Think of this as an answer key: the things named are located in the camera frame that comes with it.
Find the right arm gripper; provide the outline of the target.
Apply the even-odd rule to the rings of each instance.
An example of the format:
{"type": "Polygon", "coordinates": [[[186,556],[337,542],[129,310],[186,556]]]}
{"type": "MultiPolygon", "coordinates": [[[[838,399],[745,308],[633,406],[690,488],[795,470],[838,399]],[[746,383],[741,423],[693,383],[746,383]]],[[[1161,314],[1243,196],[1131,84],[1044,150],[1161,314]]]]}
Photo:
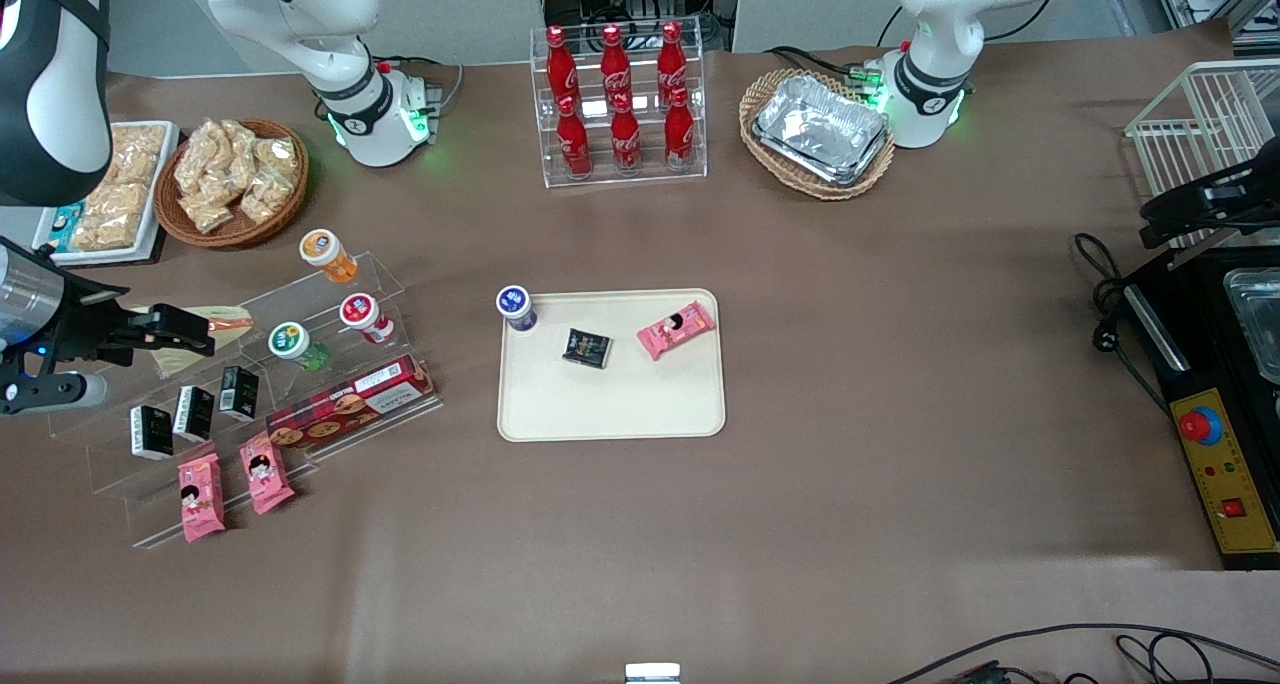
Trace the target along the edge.
{"type": "Polygon", "coordinates": [[[101,289],[65,284],[59,296],[27,289],[3,291],[3,387],[26,374],[28,355],[42,360],[42,374],[59,362],[105,361],[128,368],[136,350],[180,350],[211,357],[216,343],[209,320],[173,305],[152,305],[140,315],[122,307],[125,287],[101,289]]]}

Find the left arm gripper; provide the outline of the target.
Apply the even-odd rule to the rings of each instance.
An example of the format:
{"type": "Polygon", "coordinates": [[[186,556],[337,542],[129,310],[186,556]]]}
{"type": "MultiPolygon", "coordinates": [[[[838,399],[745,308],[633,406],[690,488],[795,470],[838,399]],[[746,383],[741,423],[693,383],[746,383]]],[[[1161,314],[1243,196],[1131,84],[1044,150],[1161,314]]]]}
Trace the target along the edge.
{"type": "Polygon", "coordinates": [[[1176,241],[1201,241],[1215,231],[1243,234],[1277,227],[1277,160],[1254,159],[1215,174],[1204,186],[1179,186],[1149,201],[1140,228],[1146,247],[1181,247],[1176,241]],[[1179,216],[1207,216],[1206,222],[1179,216]]]}

